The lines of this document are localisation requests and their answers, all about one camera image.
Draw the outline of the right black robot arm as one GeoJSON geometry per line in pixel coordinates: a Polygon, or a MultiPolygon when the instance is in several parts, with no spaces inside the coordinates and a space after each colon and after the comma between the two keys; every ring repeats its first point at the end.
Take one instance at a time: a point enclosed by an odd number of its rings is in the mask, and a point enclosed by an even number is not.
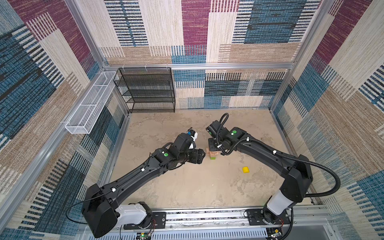
{"type": "Polygon", "coordinates": [[[240,129],[227,130],[220,127],[219,121],[212,122],[206,131],[212,136],[214,144],[209,146],[218,150],[237,151],[260,161],[278,173],[284,182],[277,192],[263,207],[263,221],[275,224],[280,215],[289,207],[293,207],[305,198],[313,181],[313,175],[308,158],[299,156],[299,160],[292,160],[292,156],[284,157],[283,153],[253,138],[249,133],[240,129]]]}

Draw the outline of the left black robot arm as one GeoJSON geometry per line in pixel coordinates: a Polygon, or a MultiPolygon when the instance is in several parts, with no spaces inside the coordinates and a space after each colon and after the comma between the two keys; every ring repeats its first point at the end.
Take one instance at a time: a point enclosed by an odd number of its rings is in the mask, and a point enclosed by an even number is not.
{"type": "Polygon", "coordinates": [[[172,143],[156,149],[140,166],[123,177],[99,187],[90,186],[86,191],[81,212],[95,238],[109,233],[117,225],[133,225],[149,229],[154,225],[153,212],[145,202],[129,206],[122,203],[152,179],[189,162],[201,164],[205,152],[196,148],[198,133],[189,129],[172,143]]]}

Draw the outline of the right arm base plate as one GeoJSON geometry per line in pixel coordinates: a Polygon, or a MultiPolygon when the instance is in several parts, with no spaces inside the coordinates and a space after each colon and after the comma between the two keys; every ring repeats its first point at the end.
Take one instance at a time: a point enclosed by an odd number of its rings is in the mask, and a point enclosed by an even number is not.
{"type": "Polygon", "coordinates": [[[253,208],[244,211],[243,216],[248,219],[250,226],[289,225],[290,215],[284,210],[280,215],[274,215],[268,209],[253,208]]]}

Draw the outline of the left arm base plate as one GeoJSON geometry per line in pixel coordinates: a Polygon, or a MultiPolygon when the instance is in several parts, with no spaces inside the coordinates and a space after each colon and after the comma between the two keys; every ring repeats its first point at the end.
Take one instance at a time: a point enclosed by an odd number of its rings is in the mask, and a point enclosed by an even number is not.
{"type": "Polygon", "coordinates": [[[124,225],[124,230],[150,230],[150,229],[164,229],[166,226],[166,212],[152,212],[147,215],[145,219],[138,225],[128,224],[124,225]]]}

